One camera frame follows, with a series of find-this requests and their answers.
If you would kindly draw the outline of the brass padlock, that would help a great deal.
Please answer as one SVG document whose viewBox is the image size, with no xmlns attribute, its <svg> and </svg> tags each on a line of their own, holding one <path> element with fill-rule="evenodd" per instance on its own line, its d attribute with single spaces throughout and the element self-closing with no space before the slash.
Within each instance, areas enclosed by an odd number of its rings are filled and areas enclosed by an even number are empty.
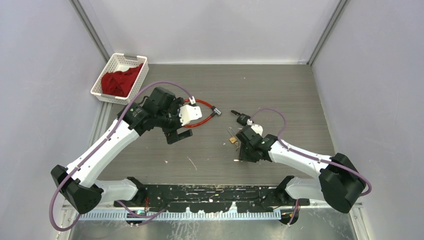
<svg viewBox="0 0 424 240">
<path fill-rule="evenodd" d="M 229 141 L 232 143 L 232 144 L 235 144 L 238 140 L 237 140 L 237 138 L 236 138 L 236 132 L 233 130 L 233 128 L 232 127 L 228 127 L 227 128 L 227 131 L 228 131 L 228 133 L 230 134 L 230 138 L 229 138 Z"/>
</svg>

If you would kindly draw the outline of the black padlock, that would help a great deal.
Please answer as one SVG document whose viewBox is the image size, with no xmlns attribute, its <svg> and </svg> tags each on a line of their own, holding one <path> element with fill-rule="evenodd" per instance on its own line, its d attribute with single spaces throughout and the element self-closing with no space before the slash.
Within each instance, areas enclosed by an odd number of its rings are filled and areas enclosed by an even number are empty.
<svg viewBox="0 0 424 240">
<path fill-rule="evenodd" d="M 244 113 L 240 113 L 236 110 L 231 110 L 230 111 L 232 114 L 237 116 L 236 122 L 239 123 L 242 126 L 246 126 L 248 125 L 248 121 L 251 120 L 251 116 L 244 114 Z"/>
</svg>

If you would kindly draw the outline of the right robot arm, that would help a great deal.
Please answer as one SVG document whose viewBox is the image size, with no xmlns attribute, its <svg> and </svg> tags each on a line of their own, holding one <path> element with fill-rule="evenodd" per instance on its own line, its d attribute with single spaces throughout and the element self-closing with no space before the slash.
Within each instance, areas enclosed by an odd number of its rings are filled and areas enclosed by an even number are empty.
<svg viewBox="0 0 424 240">
<path fill-rule="evenodd" d="M 246 125 L 236 133 L 240 142 L 239 159 L 256 163 L 260 160 L 294 168 L 308 178 L 286 176 L 277 186 L 276 197 L 283 205 L 297 200 L 325 201 L 333 209 L 347 214 L 368 184 L 350 159 L 337 153 L 321 155 L 293 146 L 277 136 L 262 136 L 259 125 Z"/>
</svg>

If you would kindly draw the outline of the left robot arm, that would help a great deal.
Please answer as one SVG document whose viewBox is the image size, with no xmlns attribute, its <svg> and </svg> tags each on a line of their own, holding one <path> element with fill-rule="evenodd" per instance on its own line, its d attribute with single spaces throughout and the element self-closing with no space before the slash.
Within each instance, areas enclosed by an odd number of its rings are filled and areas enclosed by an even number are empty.
<svg viewBox="0 0 424 240">
<path fill-rule="evenodd" d="M 78 159 L 67 166 L 57 165 L 51 175 L 59 192 L 83 215 L 97 205 L 121 201 L 135 207 L 145 203 L 147 190 L 135 177 L 99 180 L 100 173 L 129 144 L 153 128 L 161 128 L 171 145 L 192 136 L 192 130 L 178 129 L 202 117 L 194 99 L 182 97 L 163 87 L 155 87 L 142 103 L 128 104 L 110 128 Z"/>
</svg>

